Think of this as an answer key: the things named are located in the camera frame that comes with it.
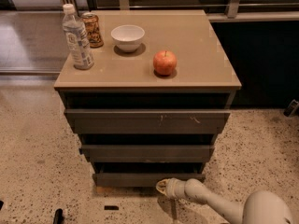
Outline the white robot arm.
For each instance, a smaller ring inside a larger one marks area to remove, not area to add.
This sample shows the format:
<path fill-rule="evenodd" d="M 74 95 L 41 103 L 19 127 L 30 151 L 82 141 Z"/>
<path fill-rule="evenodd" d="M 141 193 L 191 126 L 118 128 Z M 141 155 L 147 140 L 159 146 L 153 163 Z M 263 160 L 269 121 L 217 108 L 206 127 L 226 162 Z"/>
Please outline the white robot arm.
<path fill-rule="evenodd" d="M 156 189 L 169 199 L 206 204 L 230 224 L 295 224 L 289 206 L 270 191 L 255 191 L 242 204 L 224 199 L 193 178 L 163 179 Z"/>

